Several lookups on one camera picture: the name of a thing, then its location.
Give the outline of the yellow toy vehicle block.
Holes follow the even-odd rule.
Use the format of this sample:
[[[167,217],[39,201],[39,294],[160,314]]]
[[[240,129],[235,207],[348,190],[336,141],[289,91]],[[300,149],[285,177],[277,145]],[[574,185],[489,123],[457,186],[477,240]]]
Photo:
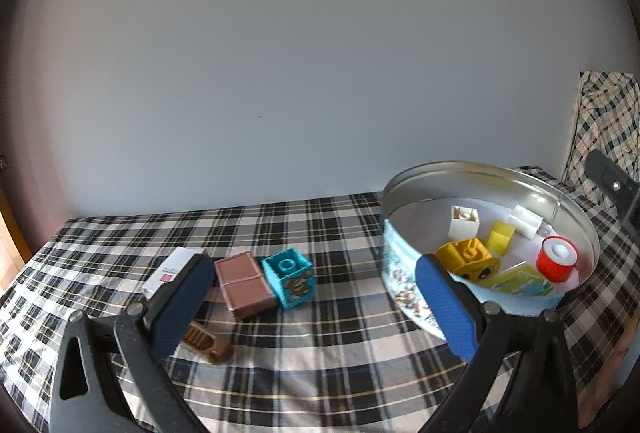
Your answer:
[[[494,276],[500,269],[498,257],[476,237],[445,243],[435,252],[435,257],[449,273],[471,283]]]

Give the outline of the yellow cube block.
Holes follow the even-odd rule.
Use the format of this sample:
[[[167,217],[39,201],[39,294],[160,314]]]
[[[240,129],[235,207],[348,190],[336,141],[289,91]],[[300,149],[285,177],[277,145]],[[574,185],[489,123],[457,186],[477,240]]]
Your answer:
[[[514,234],[515,227],[513,225],[502,221],[495,221],[491,226],[486,240],[487,249],[502,257],[506,254],[506,251],[508,251]]]

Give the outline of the white toy building block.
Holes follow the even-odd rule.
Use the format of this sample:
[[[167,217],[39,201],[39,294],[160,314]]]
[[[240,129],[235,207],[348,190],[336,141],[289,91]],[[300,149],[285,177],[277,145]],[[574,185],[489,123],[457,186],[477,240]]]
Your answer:
[[[478,214],[477,208],[451,206],[448,229],[448,238],[450,241],[476,238],[479,229],[480,215]]]

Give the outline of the brown ribbed plastic comb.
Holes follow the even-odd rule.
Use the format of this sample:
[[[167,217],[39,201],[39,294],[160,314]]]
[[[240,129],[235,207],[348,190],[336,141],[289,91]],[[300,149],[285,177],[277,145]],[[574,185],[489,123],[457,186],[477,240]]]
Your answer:
[[[226,335],[214,335],[195,321],[189,323],[181,342],[212,365],[227,363],[233,355],[233,346]]]

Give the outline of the plaid cloth at right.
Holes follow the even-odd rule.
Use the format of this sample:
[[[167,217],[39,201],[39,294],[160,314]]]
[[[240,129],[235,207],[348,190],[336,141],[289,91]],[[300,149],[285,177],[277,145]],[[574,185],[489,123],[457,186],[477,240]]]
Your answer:
[[[613,214],[614,202],[585,173],[585,161],[598,149],[631,179],[639,179],[639,82],[630,72],[583,71],[572,115],[562,182]]]

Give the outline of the white small rectangular piece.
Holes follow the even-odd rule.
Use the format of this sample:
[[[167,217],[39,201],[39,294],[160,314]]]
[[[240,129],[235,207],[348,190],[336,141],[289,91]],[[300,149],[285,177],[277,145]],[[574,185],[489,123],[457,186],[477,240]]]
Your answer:
[[[521,205],[516,205],[506,218],[506,223],[512,225],[515,231],[528,240],[532,240],[537,235],[542,222],[544,222],[542,216]]]

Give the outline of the round blue cookie tin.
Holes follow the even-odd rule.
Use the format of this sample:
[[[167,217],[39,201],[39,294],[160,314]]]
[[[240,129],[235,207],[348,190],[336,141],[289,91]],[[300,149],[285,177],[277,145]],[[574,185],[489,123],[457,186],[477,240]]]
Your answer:
[[[443,333],[416,283],[433,254],[478,300],[536,316],[579,293],[596,270],[600,243],[565,188],[533,171],[445,161],[393,177],[383,190],[381,277],[413,323]]]

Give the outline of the red tape roll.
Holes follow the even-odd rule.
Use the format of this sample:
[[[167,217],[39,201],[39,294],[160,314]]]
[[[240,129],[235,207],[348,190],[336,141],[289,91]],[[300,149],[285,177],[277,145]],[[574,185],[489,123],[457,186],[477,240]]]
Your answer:
[[[561,236],[544,238],[536,259],[536,270],[551,283],[565,283],[578,260],[576,247]]]

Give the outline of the teal toy building block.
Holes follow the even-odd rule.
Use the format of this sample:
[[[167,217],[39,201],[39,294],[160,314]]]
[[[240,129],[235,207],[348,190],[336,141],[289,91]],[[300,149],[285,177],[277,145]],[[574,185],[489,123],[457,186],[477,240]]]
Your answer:
[[[262,270],[283,309],[310,301],[316,293],[314,264],[296,249],[286,249],[262,260]]]

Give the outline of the brown rectangular tin case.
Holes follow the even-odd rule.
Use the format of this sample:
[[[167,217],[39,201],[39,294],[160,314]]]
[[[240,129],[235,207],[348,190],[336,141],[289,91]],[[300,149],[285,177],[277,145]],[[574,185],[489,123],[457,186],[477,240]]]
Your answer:
[[[250,251],[217,260],[214,266],[224,302],[235,321],[278,306],[276,296]]]

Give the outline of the black white plaid tablecloth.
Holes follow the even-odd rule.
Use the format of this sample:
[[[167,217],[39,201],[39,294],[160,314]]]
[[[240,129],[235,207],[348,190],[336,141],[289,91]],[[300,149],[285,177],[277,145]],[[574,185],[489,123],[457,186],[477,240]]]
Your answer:
[[[235,323],[210,290],[196,320],[228,335],[233,355],[216,366],[179,347],[164,365],[177,391],[213,432],[418,431],[464,365],[387,294],[380,210],[377,194],[362,193],[70,219],[2,295],[2,389],[30,427],[48,431],[70,314],[122,312],[179,247],[215,260],[294,248],[314,264],[314,297]]]

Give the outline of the white small carton box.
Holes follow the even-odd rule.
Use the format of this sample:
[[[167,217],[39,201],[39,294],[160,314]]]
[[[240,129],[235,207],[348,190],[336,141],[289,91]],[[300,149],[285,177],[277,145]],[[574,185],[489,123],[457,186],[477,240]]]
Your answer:
[[[203,248],[190,249],[184,247],[178,247],[172,251],[142,285],[142,293],[145,299],[150,301],[164,283],[171,283],[180,274],[180,271],[183,270],[194,255],[202,254],[203,252]]]

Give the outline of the wooden door with knob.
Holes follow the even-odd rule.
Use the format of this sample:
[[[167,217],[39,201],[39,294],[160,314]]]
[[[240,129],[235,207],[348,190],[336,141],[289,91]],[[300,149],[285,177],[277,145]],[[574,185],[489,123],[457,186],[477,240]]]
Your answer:
[[[0,190],[0,275],[1,292],[5,293],[12,281],[23,271],[32,258],[26,240],[18,227],[8,197],[4,189]]]

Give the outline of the green yellow card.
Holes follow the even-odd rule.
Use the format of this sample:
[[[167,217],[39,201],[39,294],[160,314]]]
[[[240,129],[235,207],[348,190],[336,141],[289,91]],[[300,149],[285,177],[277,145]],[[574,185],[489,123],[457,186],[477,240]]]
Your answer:
[[[489,290],[521,297],[547,297],[556,294],[555,286],[526,262],[480,280],[478,284]]]

